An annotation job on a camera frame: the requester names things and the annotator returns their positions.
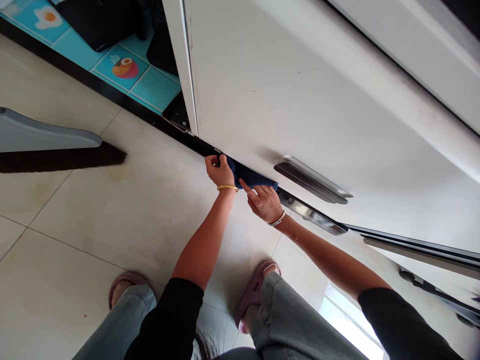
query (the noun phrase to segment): woman's left hand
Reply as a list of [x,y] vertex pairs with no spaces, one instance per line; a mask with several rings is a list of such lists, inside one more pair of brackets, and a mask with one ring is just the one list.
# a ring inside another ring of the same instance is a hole
[[206,173],[217,186],[230,185],[235,186],[234,173],[227,163],[227,156],[210,155],[205,158]]

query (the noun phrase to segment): foot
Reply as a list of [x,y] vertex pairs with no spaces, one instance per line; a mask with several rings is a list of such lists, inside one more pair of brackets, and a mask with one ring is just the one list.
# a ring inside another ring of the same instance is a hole
[[[276,265],[272,265],[267,267],[263,272],[263,277],[266,278],[270,273],[277,273],[280,274],[280,270]],[[255,321],[257,321],[257,317],[259,316],[259,309],[260,306],[257,304],[252,304],[246,308],[245,314],[241,318],[245,329],[248,331],[250,335],[252,335],[252,330],[254,328]]]
[[135,285],[135,284],[131,281],[122,280],[115,286],[115,288],[113,289],[113,296],[111,298],[112,309],[115,306],[115,304],[120,300],[120,298],[124,294],[125,290],[127,290],[129,287],[131,287],[133,285]]

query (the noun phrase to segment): silver bracelet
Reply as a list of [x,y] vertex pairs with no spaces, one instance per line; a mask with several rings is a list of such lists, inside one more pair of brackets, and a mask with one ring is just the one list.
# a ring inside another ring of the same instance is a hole
[[285,210],[283,210],[283,214],[280,216],[280,218],[277,221],[272,222],[271,224],[268,224],[268,225],[275,226],[275,225],[280,224],[282,222],[282,219],[284,218],[284,216],[285,216]]

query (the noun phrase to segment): broom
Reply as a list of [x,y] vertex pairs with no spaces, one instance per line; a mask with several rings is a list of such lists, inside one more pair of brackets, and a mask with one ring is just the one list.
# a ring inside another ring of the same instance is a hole
[[119,165],[127,154],[92,132],[45,124],[0,107],[0,173]]

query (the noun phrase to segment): person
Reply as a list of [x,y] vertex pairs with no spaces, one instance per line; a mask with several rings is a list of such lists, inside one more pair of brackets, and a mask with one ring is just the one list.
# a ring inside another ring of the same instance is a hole
[[[197,335],[202,298],[219,255],[238,189],[225,155],[205,158],[218,197],[183,249],[156,303],[148,283],[127,272],[112,284],[111,311],[74,360],[185,359],[197,339],[199,356],[213,357]],[[420,314],[371,269],[286,215],[272,187],[240,181],[253,213],[297,244],[339,288],[358,301],[390,359],[460,359]],[[219,359],[366,359],[267,261],[252,277],[235,315],[255,349],[236,348]]]

